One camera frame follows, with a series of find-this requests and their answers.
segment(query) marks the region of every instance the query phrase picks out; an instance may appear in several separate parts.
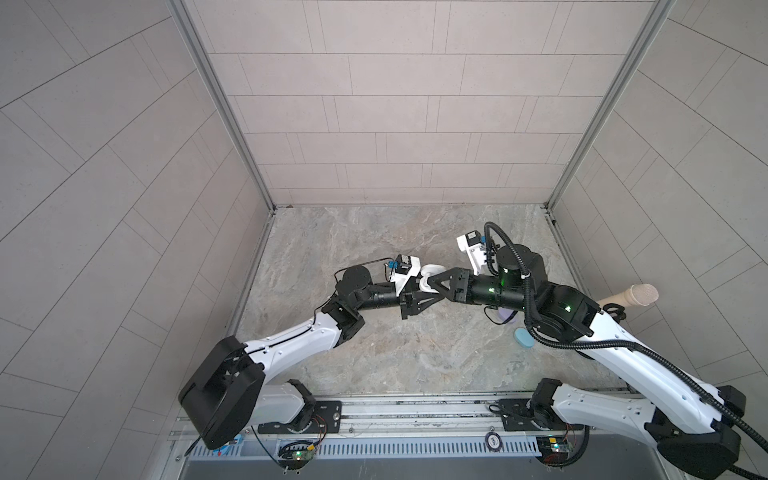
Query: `robotic arm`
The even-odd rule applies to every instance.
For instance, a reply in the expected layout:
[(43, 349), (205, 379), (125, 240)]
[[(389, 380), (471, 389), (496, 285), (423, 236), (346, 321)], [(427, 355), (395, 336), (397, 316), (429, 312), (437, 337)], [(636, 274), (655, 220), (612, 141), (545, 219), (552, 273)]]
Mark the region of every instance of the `robotic arm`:
[[(504, 246), (494, 244), (491, 230)], [(361, 310), (400, 306), (405, 319), (443, 299), (523, 311), (528, 331), (540, 343), (588, 351), (645, 396), (619, 399), (543, 379), (528, 403), (541, 429), (570, 423), (625, 435), (655, 446), (673, 465), (701, 478), (716, 478), (738, 459), (734, 425), (765, 444), (741, 420), (746, 405), (741, 392), (686, 374), (595, 301), (571, 286), (549, 282), (541, 255), (513, 244), (493, 223), (485, 225), (484, 236), (474, 231), (457, 241), (472, 270), (424, 275), (420, 286), (422, 271), (429, 269), (421, 269), (416, 257), (397, 256), (390, 262), (391, 281), (384, 283), (373, 283), (363, 265), (351, 266), (313, 318), (264, 339), (219, 342), (179, 395), (206, 446), (221, 447), (249, 423), (280, 422), (300, 431), (310, 422), (314, 398), (297, 381), (267, 385), (272, 378), (351, 339), (365, 323)], [(483, 265), (491, 275), (482, 274)]]

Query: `tiled wall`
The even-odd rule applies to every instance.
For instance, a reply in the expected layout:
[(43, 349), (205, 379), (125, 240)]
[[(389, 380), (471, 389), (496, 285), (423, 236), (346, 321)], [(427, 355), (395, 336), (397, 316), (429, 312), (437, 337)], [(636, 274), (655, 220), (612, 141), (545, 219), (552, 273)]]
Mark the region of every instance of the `tiled wall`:
[(278, 204), (547, 200), (650, 8), (186, 2)]
[[(634, 334), (747, 395), (768, 432), (768, 3), (678, 0), (554, 216), (595, 299), (654, 284)], [(745, 468), (768, 455), (743, 443)]]
[(0, 477), (136, 479), (267, 209), (161, 0), (0, 32)]

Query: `beige handle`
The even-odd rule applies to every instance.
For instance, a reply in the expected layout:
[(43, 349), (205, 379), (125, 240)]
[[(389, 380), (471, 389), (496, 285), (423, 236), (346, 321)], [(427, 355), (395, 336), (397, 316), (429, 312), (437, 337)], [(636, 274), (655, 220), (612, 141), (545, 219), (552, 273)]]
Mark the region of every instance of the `beige handle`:
[(600, 306), (606, 303), (617, 303), (623, 307), (651, 305), (659, 299), (659, 291), (649, 283), (633, 285), (621, 293), (600, 300)]

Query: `marble floor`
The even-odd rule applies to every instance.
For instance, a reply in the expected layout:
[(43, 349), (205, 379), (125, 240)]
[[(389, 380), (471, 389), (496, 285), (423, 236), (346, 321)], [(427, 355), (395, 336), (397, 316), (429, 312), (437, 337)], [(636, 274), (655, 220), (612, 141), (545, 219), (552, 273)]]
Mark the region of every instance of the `marble floor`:
[[(398, 253), (422, 265), (471, 268), (455, 238), (491, 220), (545, 259), (549, 280), (574, 285), (545, 211), (538, 205), (282, 208), (267, 242), (237, 332), (257, 339), (300, 323), (331, 294), (333, 272)], [(374, 282), (384, 269), (371, 266)], [(397, 308), (364, 311), (349, 342), (276, 377), (298, 379), (315, 395), (533, 390), (542, 377), (583, 388), (624, 386), (573, 352), (519, 346), (522, 320), (488, 321), (480, 306), (443, 300), (418, 316)]]

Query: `sticker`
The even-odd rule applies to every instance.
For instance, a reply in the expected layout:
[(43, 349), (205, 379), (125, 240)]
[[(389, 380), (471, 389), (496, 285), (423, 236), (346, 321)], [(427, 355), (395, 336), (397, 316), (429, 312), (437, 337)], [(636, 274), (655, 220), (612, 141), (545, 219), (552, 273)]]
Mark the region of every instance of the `sticker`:
[(498, 436), (496, 432), (488, 432), (485, 435), (485, 446), (491, 452), (499, 452), (502, 449), (502, 437)]

